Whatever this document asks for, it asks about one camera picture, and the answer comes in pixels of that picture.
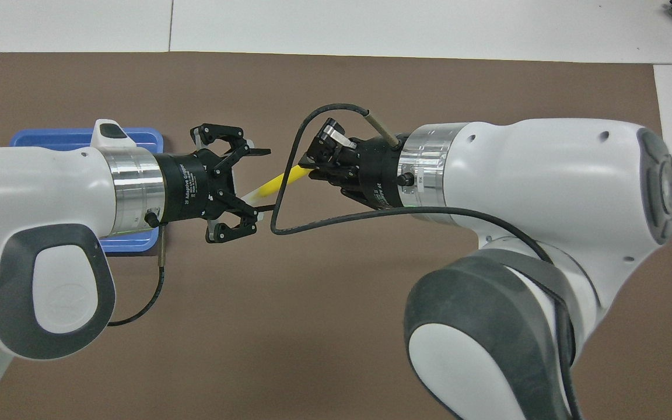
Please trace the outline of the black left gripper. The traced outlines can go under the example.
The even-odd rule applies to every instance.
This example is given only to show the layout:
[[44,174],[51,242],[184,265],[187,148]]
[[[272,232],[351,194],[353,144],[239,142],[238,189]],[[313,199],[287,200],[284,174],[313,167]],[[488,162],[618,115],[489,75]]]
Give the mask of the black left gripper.
[[[256,148],[240,127],[203,123],[191,130],[197,151],[189,155],[158,153],[155,160],[163,176],[164,207],[160,223],[192,218],[208,221],[206,242],[224,243],[256,233],[258,208],[235,196],[232,167],[246,155],[269,155],[270,149]],[[221,156],[208,146],[221,140],[230,148]],[[235,227],[217,222],[224,212],[240,218]]]

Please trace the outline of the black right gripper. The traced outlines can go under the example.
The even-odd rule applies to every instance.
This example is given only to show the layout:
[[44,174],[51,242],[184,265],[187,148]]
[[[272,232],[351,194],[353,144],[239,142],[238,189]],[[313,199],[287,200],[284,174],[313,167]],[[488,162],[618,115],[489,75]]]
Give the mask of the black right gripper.
[[336,120],[326,120],[307,149],[311,179],[326,181],[344,196],[373,209],[401,208],[399,159],[403,141],[394,148],[383,138],[355,143]]

